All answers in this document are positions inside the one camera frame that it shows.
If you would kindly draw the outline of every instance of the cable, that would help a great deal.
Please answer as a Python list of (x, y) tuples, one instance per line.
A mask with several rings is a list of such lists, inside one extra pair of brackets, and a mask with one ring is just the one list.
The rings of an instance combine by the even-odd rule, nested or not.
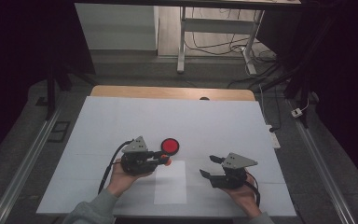
[(185, 42), (185, 45), (186, 45), (186, 47), (187, 47), (188, 49), (198, 50), (198, 51), (202, 51), (202, 52), (209, 53), (209, 54), (212, 54), (212, 55), (224, 55), (224, 54), (228, 54), (228, 53), (231, 53), (231, 52), (234, 51), (234, 49), (233, 49), (233, 50), (230, 50), (230, 51), (227, 51), (227, 52), (223, 52), (223, 53), (213, 53), (213, 52), (210, 52), (210, 51), (204, 50), (204, 49), (194, 49), (194, 48), (191, 48), (191, 47), (186, 43), (186, 41), (184, 41), (184, 42)]
[(245, 173), (249, 176), (251, 176), (254, 181), (255, 181), (255, 185), (252, 185), (251, 183), (249, 183), (248, 181), (245, 180), (244, 184), (249, 187), (254, 193), (255, 193), (255, 203), (257, 204), (257, 207), (260, 205), (260, 192), (258, 191), (258, 183), (257, 183), (257, 180), (255, 179), (255, 177), (253, 175), (251, 175), (249, 172), (246, 172)]
[[(240, 19), (240, 14), (241, 14), (241, 10), (238, 11), (237, 21)], [(232, 37), (231, 37), (231, 41), (230, 41), (230, 43), (228, 45), (229, 49), (232, 49), (231, 44), (232, 44), (232, 41), (234, 40), (234, 36), (235, 36), (235, 34), (233, 34)]]
[(237, 52), (237, 53), (243, 53), (245, 51), (245, 48), (246, 48), (247, 44), (244, 44), (244, 45), (232, 45), (231, 46), (231, 44), (234, 43), (234, 41), (232, 41), (234, 39), (234, 36), (232, 36), (232, 37), (233, 38), (230, 41), (229, 49), (231, 49), (231, 50), (233, 50), (234, 52)]
[(261, 112), (263, 113), (264, 122), (267, 124), (266, 116), (264, 114), (264, 100), (263, 100), (263, 90), (261, 89), (261, 85), (258, 84), (258, 87), (260, 88), (260, 94), (261, 94)]
[(194, 18), (194, 8), (193, 8), (193, 10), (192, 10), (192, 12), (191, 12), (191, 18)]
[(198, 88), (198, 86), (190, 81), (185, 81), (185, 83), (190, 84), (192, 87)]
[(231, 15), (231, 9), (228, 12), (227, 19), (229, 18), (229, 15)]
[[(257, 10), (255, 10), (255, 13), (257, 12)], [(254, 21), (255, 21), (255, 13), (254, 13)]]
[(270, 68), (272, 68), (272, 67), (273, 67), (273, 69), (271, 71), (268, 71), (268, 73), (264, 77), (259, 77), (259, 79), (256, 82), (249, 85), (248, 89), (250, 90), (254, 85), (258, 85), (261, 82), (263, 82), (264, 79), (266, 79), (267, 77), (270, 77), (276, 70), (278, 70), (281, 67), (281, 65), (279, 63), (275, 63)]
[(307, 105), (303, 108), (303, 109), (301, 109), (301, 111), (303, 111), (303, 110), (305, 110), (305, 109), (307, 109), (307, 107), (308, 107), (308, 105), (310, 104), (310, 99), (309, 98), (307, 98)]
[[(241, 14), (241, 10), (240, 10), (239, 13), (238, 13), (237, 20), (240, 18), (240, 14)], [(194, 8), (193, 8), (193, 10), (192, 10), (192, 12), (191, 12), (191, 18), (194, 18)], [(192, 33), (192, 36), (193, 36), (194, 46), (196, 46), (196, 48), (198, 48), (198, 49), (214, 48), (214, 47), (219, 47), (219, 46), (223, 46), (223, 45), (227, 45), (227, 44), (229, 44), (229, 47), (230, 47), (232, 43), (237, 43), (237, 42), (240, 42), (240, 41), (242, 41), (242, 40), (247, 40), (247, 39), (249, 39), (249, 37), (247, 37), (247, 38), (243, 38), (243, 39), (239, 39), (239, 40), (233, 41), (234, 36), (232, 36), (231, 41), (228, 41), (228, 42), (223, 43), (223, 44), (216, 44), (216, 45), (209, 45), (209, 46), (198, 46), (197, 43), (196, 43), (196, 39), (195, 39), (195, 36), (194, 36), (194, 32), (191, 32), (191, 33)]]
[(278, 127), (274, 128), (272, 127), (272, 130), (269, 130), (270, 132), (273, 131), (275, 132), (276, 130), (280, 129), (282, 126), (282, 121), (281, 121), (281, 109), (279, 107), (279, 102), (278, 102), (278, 94), (277, 94), (277, 86), (275, 86), (275, 103), (277, 104), (277, 108), (278, 108)]
[(115, 164), (115, 158), (116, 158), (116, 155), (118, 154), (118, 152), (126, 145), (128, 145), (129, 143), (131, 143), (133, 141), (133, 139), (131, 141), (127, 141), (123, 144), (121, 144), (121, 146), (118, 147), (118, 149), (116, 150), (115, 154), (113, 155), (112, 157), (112, 160), (109, 162), (109, 165), (106, 167), (106, 170), (105, 170), (105, 173), (103, 174), (103, 179), (101, 180), (101, 184), (100, 184), (100, 187), (98, 189), (98, 194), (101, 193), (101, 190), (103, 190), (103, 185), (104, 183), (106, 182), (106, 178), (107, 176), (109, 175), (110, 173), (110, 170), (112, 169), (112, 165)]
[(253, 51), (253, 49), (251, 49), (251, 52), (253, 54), (253, 59), (255, 59), (255, 62), (257, 62), (257, 63), (276, 63), (277, 62), (276, 58), (271, 58), (271, 57), (263, 58), (260, 56), (262, 53), (272, 52), (272, 50), (270, 50), (270, 49), (261, 51), (260, 53), (258, 53), (257, 57), (255, 56), (255, 52)]
[[(263, 75), (265, 75), (266, 73), (271, 73), (271, 74), (272, 74), (276, 69), (273, 69), (273, 70), (270, 71), (270, 72), (269, 72), (269, 69), (271, 69), (274, 65), (276, 65), (276, 63), (273, 64), (272, 66), (270, 66), (268, 69), (266, 69), (266, 71), (262, 72), (262, 73), (260, 74), (260, 76), (263, 76)], [(244, 82), (244, 81), (252, 80), (252, 79), (255, 79), (255, 78), (260, 78), (260, 80), (261, 80), (261, 78), (264, 78), (264, 77), (247, 77), (247, 78), (244, 78), (244, 79), (233, 80), (233, 81), (231, 81), (230, 83), (228, 83), (227, 89), (229, 89), (230, 86), (231, 86), (232, 84), (234, 84), (234, 83)]]

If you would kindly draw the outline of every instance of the black device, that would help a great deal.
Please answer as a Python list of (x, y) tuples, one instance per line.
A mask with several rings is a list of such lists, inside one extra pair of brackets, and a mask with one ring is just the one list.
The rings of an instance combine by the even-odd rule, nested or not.
[[(257, 165), (257, 161), (248, 159), (235, 153), (229, 153), (226, 158), (216, 156), (209, 157), (211, 161), (222, 164), (225, 175), (211, 175), (210, 173), (200, 170), (201, 175), (211, 181), (213, 188), (220, 189), (237, 189), (246, 185), (255, 192), (256, 204), (260, 205), (260, 192), (255, 178), (246, 172), (245, 167)], [(246, 179), (250, 175), (256, 183), (256, 187), (247, 182)]]
[(112, 165), (115, 164), (116, 155), (122, 148), (122, 152), (124, 154), (121, 157), (120, 164), (124, 172), (130, 175), (142, 175), (154, 172), (159, 165), (169, 165), (171, 163), (170, 157), (166, 155), (165, 152), (149, 151), (142, 136), (139, 136), (135, 140), (132, 139), (131, 141), (124, 142), (120, 147), (118, 147), (112, 157), (112, 160), (106, 167), (98, 193), (100, 193), (103, 189), (103, 185), (106, 182), (106, 178), (108, 177), (110, 170), (112, 169)]

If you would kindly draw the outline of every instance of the hand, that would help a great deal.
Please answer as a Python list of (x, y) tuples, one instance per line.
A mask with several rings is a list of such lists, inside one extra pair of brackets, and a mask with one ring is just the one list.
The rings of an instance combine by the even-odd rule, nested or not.
[(121, 159), (117, 159), (115, 165), (112, 168), (112, 175), (110, 177), (109, 185), (107, 186), (107, 190), (114, 194), (116, 197), (120, 197), (124, 191), (129, 189), (135, 180), (140, 177), (151, 175), (152, 173), (147, 173), (143, 175), (129, 175), (124, 172), (123, 168), (120, 164)]
[[(250, 175), (247, 175), (246, 181), (248, 181), (252, 185), (255, 184), (254, 179)], [(221, 190), (227, 193), (249, 218), (258, 217), (261, 214), (260, 209), (255, 203), (255, 193), (246, 185), (243, 185), (242, 187), (237, 189)]]

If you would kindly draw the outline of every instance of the black cable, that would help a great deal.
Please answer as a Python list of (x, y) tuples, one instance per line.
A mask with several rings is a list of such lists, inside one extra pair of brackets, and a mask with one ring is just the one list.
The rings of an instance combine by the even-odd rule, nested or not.
[[(240, 19), (240, 14), (241, 14), (241, 10), (238, 12), (237, 20)], [(191, 18), (194, 18), (194, 8), (193, 8), (193, 10), (192, 10), (192, 12), (191, 12)], [(231, 46), (232, 43), (237, 43), (237, 42), (240, 42), (240, 41), (242, 41), (242, 40), (247, 40), (247, 39), (249, 39), (249, 37), (247, 37), (247, 38), (243, 38), (243, 39), (239, 39), (239, 40), (233, 41), (234, 36), (232, 36), (230, 42), (226, 42), (226, 43), (223, 43), (223, 44), (209, 45), (209, 46), (198, 46), (198, 45), (196, 44), (196, 39), (195, 39), (195, 37), (194, 37), (194, 32), (191, 32), (191, 34), (192, 34), (192, 36), (193, 36), (194, 46), (196, 46), (196, 48), (198, 48), (198, 49), (214, 48), (214, 47), (219, 47), (219, 46), (223, 46), (223, 45), (227, 45), (227, 44), (229, 44), (229, 45)]]
[[(257, 10), (255, 10), (255, 13), (257, 12)], [(255, 13), (254, 13), (254, 21), (255, 21)]]
[(185, 81), (185, 83), (190, 84), (192, 87), (198, 88), (198, 86), (190, 81)]
[(101, 193), (101, 190), (103, 190), (103, 185), (104, 185), (104, 183), (106, 182), (106, 178), (108, 177), (108, 175), (109, 175), (109, 173), (110, 173), (110, 170), (112, 169), (112, 165), (115, 164), (114, 161), (115, 161), (116, 155), (118, 154), (118, 152), (119, 152), (124, 146), (128, 145), (128, 144), (131, 143), (132, 141), (133, 141), (133, 139), (130, 140), (130, 141), (127, 141), (127, 142), (125, 142), (125, 143), (123, 143), (123, 144), (121, 144), (121, 146), (118, 147), (118, 149), (116, 150), (115, 154), (114, 154), (113, 157), (112, 157), (112, 160), (109, 162), (109, 165), (106, 167), (105, 173), (103, 174), (103, 179), (101, 180), (101, 184), (100, 184), (100, 187), (99, 187), (99, 189), (98, 189), (98, 194), (100, 194), (100, 193)]
[(51, 222), (51, 224), (55, 224), (59, 219), (60, 219), (60, 217), (54, 218), (54, 220)]
[(255, 56), (255, 52), (253, 50), (251, 50), (251, 52), (253, 54), (253, 59), (255, 60), (255, 62), (257, 62), (257, 63), (276, 63), (277, 62), (276, 58), (270, 58), (270, 57), (263, 58), (260, 56), (262, 53), (268, 52), (268, 51), (272, 51), (272, 50), (270, 50), (270, 49), (263, 50), (260, 53), (258, 53), (258, 56)]
[(234, 42), (233, 42), (234, 36), (235, 36), (235, 34), (232, 35), (231, 41), (229, 42), (229, 45), (228, 45), (228, 48), (229, 48), (230, 50), (240, 49), (241, 47), (246, 47), (246, 45), (234, 45), (234, 46), (231, 46), (232, 43), (234, 43)]
[[(265, 75), (265, 74), (269, 71), (269, 69), (271, 69), (274, 65), (276, 65), (276, 63), (273, 64), (272, 66), (270, 66), (268, 69), (266, 69), (266, 71), (262, 72), (262, 73), (260, 74), (260, 76)], [(231, 86), (232, 84), (234, 84), (234, 83), (244, 82), (244, 81), (252, 80), (252, 79), (255, 79), (255, 78), (258, 78), (258, 77), (247, 77), (247, 78), (244, 78), (244, 79), (233, 80), (233, 81), (231, 81), (230, 83), (228, 83), (227, 89), (229, 89), (230, 86)]]
[(212, 54), (212, 55), (224, 55), (224, 54), (228, 54), (228, 53), (231, 53), (233, 52), (234, 50), (230, 50), (230, 51), (227, 51), (227, 52), (223, 52), (223, 53), (213, 53), (213, 52), (210, 52), (208, 50), (204, 50), (204, 49), (194, 49), (194, 48), (191, 48), (187, 43), (186, 41), (185, 42), (185, 45), (188, 49), (193, 49), (193, 50), (198, 50), (198, 51), (202, 51), (202, 52), (205, 52), (205, 53), (209, 53), (209, 54)]
[[(239, 49), (239, 48), (246, 48), (247, 44), (244, 44), (244, 45), (232, 45), (230, 47), (230, 49)], [(235, 52), (238, 52), (238, 53), (243, 53), (245, 51), (245, 49), (241, 49), (240, 51), (235, 51)]]
[(251, 176), (254, 179), (256, 187), (253, 184), (249, 183), (248, 181), (244, 181), (243, 184), (246, 185), (247, 187), (249, 187), (255, 193), (255, 203), (257, 204), (257, 207), (259, 207), (260, 206), (260, 192), (258, 191), (257, 180), (250, 173), (246, 172), (246, 174)]
[(266, 79), (267, 77), (271, 76), (276, 70), (278, 70), (281, 67), (281, 64), (280, 63), (275, 63), (271, 67), (274, 67), (274, 68), (271, 71), (269, 71), (264, 77), (261, 77), (256, 82), (254, 82), (251, 85), (249, 85), (248, 90), (250, 90), (254, 85), (257, 85), (257, 84), (260, 84), (261, 82), (263, 82), (263, 80)]
[[(273, 132), (279, 130), (279, 129), (281, 128), (281, 126), (282, 126), (282, 121), (281, 121), (281, 109), (280, 109), (280, 107), (279, 107), (278, 94), (277, 94), (277, 87), (276, 87), (276, 86), (275, 86), (275, 97), (274, 97), (274, 98), (275, 98), (275, 103), (276, 103), (277, 108), (278, 108), (278, 127), (271, 127), (271, 128), (269, 129), (269, 132), (270, 132), (270, 133), (273, 133)], [(268, 124), (270, 124), (270, 125), (272, 126), (272, 122), (270, 121), (269, 116), (268, 116), (267, 113), (265, 113), (265, 116), (266, 116), (266, 120), (267, 120)]]

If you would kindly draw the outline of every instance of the metal frame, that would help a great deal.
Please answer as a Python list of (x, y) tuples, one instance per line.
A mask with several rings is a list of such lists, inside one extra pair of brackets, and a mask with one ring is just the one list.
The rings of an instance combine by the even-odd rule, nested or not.
[(75, 3), (135, 5), (135, 6), (161, 6), (161, 7), (213, 7), (236, 8), (274, 11), (305, 11), (329, 6), (318, 6), (313, 3), (291, 4), (271, 2), (248, 2), (236, 0), (75, 0)]
[(50, 120), (46, 120), (39, 131), (36, 139), (29, 148), (27, 154), (21, 162), (19, 169), (10, 181), (4, 195), (0, 201), (0, 223), (5, 223), (14, 203), (19, 197), (22, 187), (24, 186), (29, 174), (34, 168), (43, 146), (45, 145), (48, 135), (54, 126), (55, 121), (62, 111), (62, 106), (66, 100), (67, 93), (63, 92), (58, 99), (58, 106), (54, 113), (51, 115)]
[[(290, 101), (286, 101), (287, 104), (292, 109), (295, 109)], [(330, 195), (333, 205), (337, 210), (337, 214), (341, 219), (342, 223), (345, 224), (355, 224), (356, 221), (351, 213), (351, 209), (348, 207), (348, 204), (342, 195), (341, 190), (336, 184), (333, 176), (330, 173), (330, 170), (327, 167), (327, 164), (324, 161), (324, 157), (322, 156), (319, 148), (316, 146), (315, 141), (310, 134), (310, 131), (302, 125), (299, 119), (296, 119), (296, 126), (298, 132), (303, 139), (308, 152), (310, 153), (310, 157), (312, 158), (313, 163), (315, 164), (316, 170), (319, 173), (319, 176), (324, 183), (324, 187), (327, 190), (327, 193)]]
[(181, 29), (180, 42), (178, 52), (177, 73), (185, 72), (185, 33), (186, 32), (200, 32), (200, 33), (218, 33), (218, 34), (239, 34), (249, 35), (246, 48), (242, 49), (242, 55), (246, 62), (250, 75), (256, 75), (255, 66), (253, 64), (250, 52), (255, 41), (255, 36), (260, 26), (264, 11), (256, 12), (255, 21), (225, 21), (225, 20), (209, 20), (209, 19), (187, 19), (186, 7), (182, 8), (181, 13)]

